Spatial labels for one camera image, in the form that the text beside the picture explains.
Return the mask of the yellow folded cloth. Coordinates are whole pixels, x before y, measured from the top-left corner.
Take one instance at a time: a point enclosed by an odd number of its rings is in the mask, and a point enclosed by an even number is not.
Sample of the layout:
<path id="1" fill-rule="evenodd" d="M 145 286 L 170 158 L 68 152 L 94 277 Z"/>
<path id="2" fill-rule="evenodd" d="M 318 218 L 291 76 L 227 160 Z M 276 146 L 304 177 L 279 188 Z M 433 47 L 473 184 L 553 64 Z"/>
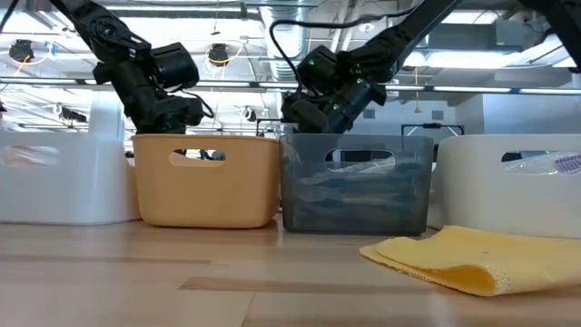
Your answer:
<path id="1" fill-rule="evenodd" d="M 581 240 L 446 226 L 426 239 L 396 237 L 359 249 L 375 263 L 482 297 L 581 286 Z"/>

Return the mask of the white plastic bin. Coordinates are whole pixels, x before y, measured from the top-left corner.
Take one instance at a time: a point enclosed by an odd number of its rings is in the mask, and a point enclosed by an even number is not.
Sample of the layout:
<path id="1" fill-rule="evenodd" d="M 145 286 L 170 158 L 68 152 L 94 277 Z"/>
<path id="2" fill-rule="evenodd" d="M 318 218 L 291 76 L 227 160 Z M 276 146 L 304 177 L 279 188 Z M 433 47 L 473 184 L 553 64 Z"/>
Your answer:
<path id="1" fill-rule="evenodd" d="M 436 226 L 581 239 L 581 172 L 511 173 L 516 151 L 581 154 L 581 134 L 469 134 L 439 144 L 431 201 Z"/>
<path id="2" fill-rule="evenodd" d="M 53 147 L 60 155 L 50 167 L 0 163 L 1 223 L 100 225 L 140 218 L 121 136 L 0 132 L 0 148 L 13 145 Z"/>

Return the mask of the black rectangular stand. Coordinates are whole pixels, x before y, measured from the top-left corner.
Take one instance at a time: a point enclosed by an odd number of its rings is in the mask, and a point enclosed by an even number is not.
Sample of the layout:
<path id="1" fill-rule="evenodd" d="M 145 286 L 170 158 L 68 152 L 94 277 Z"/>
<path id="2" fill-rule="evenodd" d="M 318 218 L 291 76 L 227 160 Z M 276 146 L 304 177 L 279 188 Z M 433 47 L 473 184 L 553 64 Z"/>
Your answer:
<path id="1" fill-rule="evenodd" d="M 454 136 L 465 135 L 465 127 L 458 124 L 439 124 L 439 123 L 429 123 L 429 124 L 402 124 L 400 126 L 400 134 L 402 136 L 411 136 L 417 129 L 447 129 Z"/>

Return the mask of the grey translucent plastic bin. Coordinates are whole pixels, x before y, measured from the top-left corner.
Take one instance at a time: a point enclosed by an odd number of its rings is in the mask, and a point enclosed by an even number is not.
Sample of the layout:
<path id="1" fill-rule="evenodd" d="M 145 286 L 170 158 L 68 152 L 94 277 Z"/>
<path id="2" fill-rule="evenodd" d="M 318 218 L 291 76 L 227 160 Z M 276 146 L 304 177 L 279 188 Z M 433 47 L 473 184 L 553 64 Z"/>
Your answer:
<path id="1" fill-rule="evenodd" d="M 280 139 L 281 203 L 283 226 L 295 233 L 367 234 L 416 236 L 425 232 L 362 233 L 302 230 L 293 226 L 297 211 L 315 207 L 377 207 L 362 205 L 324 206 L 299 199 L 305 193 L 387 193 L 348 192 L 307 186 L 299 179 L 310 177 L 362 176 L 363 174 L 414 175 L 429 182 L 426 192 L 414 192 L 422 200 L 404 208 L 426 210 L 432 173 L 434 142 L 425 136 L 362 135 L 362 134 L 288 134 Z"/>

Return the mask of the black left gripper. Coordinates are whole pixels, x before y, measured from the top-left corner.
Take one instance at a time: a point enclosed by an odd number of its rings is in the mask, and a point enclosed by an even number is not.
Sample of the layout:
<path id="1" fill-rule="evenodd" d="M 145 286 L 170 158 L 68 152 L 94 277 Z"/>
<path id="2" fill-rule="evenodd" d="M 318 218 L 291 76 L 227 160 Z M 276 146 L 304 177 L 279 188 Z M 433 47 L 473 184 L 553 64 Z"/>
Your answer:
<path id="1" fill-rule="evenodd" d="M 182 97 L 149 90 L 121 100 L 137 134 L 185 134 L 188 126 L 198 125 L 205 117 L 205 103 L 197 95 Z"/>

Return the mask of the silver ribbed ventilation duct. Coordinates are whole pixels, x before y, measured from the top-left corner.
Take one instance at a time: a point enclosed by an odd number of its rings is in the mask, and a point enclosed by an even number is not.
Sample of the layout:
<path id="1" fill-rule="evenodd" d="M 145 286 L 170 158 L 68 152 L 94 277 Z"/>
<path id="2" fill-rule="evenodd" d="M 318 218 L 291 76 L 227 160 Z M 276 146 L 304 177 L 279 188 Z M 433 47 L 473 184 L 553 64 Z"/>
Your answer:
<path id="1" fill-rule="evenodd" d="M 296 82 L 291 67 L 283 59 L 280 51 L 274 45 L 270 33 L 270 26 L 278 20 L 306 21 L 309 9 L 296 6 L 262 6 L 261 19 L 264 23 L 264 36 L 267 54 L 271 59 L 271 76 L 276 82 Z M 284 53 L 291 59 L 301 59 L 306 53 L 306 31 L 296 25 L 277 25 L 274 36 Z"/>

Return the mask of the long ceiling light strip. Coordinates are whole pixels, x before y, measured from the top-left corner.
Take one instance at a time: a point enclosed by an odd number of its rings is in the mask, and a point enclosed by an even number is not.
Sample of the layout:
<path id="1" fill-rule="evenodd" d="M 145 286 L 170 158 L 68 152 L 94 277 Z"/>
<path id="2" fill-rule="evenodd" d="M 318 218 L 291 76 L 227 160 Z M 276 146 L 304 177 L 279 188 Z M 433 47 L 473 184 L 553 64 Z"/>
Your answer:
<path id="1" fill-rule="evenodd" d="M 0 76 L 0 84 L 26 84 L 35 86 L 71 86 L 97 87 L 94 79 L 70 79 L 53 77 L 10 77 Z M 250 82 L 250 81 L 200 81 L 195 88 L 224 90 L 295 90 L 295 83 L 286 82 Z M 522 94 L 522 95 L 562 95 L 581 96 L 581 88 L 522 88 L 522 87 L 488 87 L 488 86 L 454 86 L 427 84 L 385 84 L 387 91 L 417 93 L 456 93 L 456 94 Z"/>

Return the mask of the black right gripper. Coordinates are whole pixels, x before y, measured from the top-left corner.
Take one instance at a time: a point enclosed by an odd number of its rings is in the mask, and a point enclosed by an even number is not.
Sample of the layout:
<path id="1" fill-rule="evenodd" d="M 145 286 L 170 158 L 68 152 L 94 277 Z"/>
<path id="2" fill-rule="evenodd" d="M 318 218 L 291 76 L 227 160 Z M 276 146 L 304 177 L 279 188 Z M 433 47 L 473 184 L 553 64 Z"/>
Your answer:
<path id="1" fill-rule="evenodd" d="M 371 103 L 385 104 L 387 91 L 371 76 L 369 57 L 337 54 L 320 45 L 299 63 L 300 89 L 283 96 L 282 121 L 307 134 L 343 134 Z"/>

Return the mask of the orange plastic bin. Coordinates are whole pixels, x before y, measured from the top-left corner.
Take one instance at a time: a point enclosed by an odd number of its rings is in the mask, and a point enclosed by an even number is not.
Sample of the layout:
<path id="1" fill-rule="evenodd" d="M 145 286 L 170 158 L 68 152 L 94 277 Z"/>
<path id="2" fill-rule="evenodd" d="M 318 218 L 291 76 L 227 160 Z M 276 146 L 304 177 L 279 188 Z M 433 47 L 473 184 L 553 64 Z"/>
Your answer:
<path id="1" fill-rule="evenodd" d="M 132 141 L 140 214 L 148 224 L 252 229 L 279 211 L 275 139 L 138 134 Z"/>

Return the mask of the orange toothbrush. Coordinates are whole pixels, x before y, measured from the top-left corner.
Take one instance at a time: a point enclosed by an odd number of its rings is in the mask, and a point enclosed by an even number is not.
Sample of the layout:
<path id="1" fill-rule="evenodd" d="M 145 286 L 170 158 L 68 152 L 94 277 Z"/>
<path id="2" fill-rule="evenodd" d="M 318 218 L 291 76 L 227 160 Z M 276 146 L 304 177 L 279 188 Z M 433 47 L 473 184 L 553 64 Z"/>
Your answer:
<path id="1" fill-rule="evenodd" d="M 9 167 L 50 167 L 58 164 L 60 152 L 48 146 L 5 146 L 0 164 Z"/>

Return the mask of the purple toothbrush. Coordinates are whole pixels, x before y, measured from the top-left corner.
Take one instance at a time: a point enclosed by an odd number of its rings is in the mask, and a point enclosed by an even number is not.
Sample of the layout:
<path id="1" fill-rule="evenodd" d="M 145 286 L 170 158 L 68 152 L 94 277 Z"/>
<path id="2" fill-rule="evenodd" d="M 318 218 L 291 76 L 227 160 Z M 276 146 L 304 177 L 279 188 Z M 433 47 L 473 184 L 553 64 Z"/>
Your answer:
<path id="1" fill-rule="evenodd" d="M 581 173 L 581 154 L 552 152 L 504 163 L 504 170 L 515 174 L 558 175 Z"/>

